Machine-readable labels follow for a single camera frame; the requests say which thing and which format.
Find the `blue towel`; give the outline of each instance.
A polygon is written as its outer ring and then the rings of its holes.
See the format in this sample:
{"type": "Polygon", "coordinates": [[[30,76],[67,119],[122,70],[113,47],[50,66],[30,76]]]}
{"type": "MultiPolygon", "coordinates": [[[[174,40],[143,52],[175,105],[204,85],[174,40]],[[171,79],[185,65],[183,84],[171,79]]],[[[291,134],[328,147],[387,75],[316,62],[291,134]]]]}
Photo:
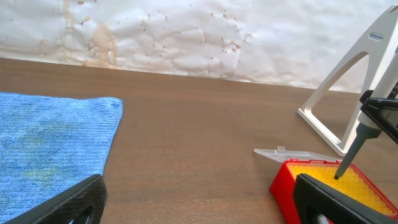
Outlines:
{"type": "Polygon", "coordinates": [[[122,113],[117,98],[0,93],[0,223],[102,174],[122,113]]]}

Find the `wooden table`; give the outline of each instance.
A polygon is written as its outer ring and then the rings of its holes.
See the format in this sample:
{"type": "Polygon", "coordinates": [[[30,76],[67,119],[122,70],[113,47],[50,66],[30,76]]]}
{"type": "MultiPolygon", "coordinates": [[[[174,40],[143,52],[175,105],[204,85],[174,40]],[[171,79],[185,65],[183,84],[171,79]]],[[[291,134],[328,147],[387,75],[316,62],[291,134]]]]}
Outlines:
{"type": "MultiPolygon", "coordinates": [[[[281,164],[254,148],[337,157],[296,113],[313,90],[0,59],[0,91],[124,100],[102,223],[283,223],[268,191],[281,164]]],[[[331,92],[315,114],[342,136],[357,97],[331,92]]],[[[354,160],[396,205],[397,160],[385,134],[354,160]]]]}

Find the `yellow pipette tip rack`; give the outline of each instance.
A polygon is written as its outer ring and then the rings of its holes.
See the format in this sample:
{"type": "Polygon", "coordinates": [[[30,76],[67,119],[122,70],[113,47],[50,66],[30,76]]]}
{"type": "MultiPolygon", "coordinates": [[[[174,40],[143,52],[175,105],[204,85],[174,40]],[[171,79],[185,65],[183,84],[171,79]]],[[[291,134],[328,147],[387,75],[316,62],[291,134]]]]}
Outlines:
{"type": "Polygon", "coordinates": [[[299,174],[308,174],[382,214],[395,214],[386,205],[386,201],[383,200],[383,195],[376,192],[374,187],[363,175],[356,172],[352,167],[349,167],[342,177],[335,180],[333,177],[335,176],[338,166],[294,163],[290,163],[287,166],[293,174],[294,179],[299,174]]]}

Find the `white paper sheet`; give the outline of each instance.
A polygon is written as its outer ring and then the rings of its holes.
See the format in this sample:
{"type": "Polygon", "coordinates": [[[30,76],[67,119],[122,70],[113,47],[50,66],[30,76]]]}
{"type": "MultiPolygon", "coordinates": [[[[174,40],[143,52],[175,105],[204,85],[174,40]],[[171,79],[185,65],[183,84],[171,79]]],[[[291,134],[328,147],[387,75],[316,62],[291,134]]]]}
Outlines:
{"type": "MultiPolygon", "coordinates": [[[[396,0],[4,0],[0,57],[316,88],[396,0]]],[[[359,92],[367,61],[333,87],[359,92]]]]}

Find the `pipette tip box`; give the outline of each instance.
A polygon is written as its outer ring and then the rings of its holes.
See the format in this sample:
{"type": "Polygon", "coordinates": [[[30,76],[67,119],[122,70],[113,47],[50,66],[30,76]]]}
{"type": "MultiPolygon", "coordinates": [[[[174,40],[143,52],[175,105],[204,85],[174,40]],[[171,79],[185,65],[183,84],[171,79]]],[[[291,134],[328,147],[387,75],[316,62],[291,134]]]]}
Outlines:
{"type": "Polygon", "coordinates": [[[374,210],[398,220],[397,208],[388,198],[354,165],[338,180],[334,179],[339,161],[285,161],[278,171],[269,191],[274,195],[280,210],[288,224],[300,224],[293,201],[293,189],[296,176],[308,174],[347,196],[365,204],[374,210]]]}

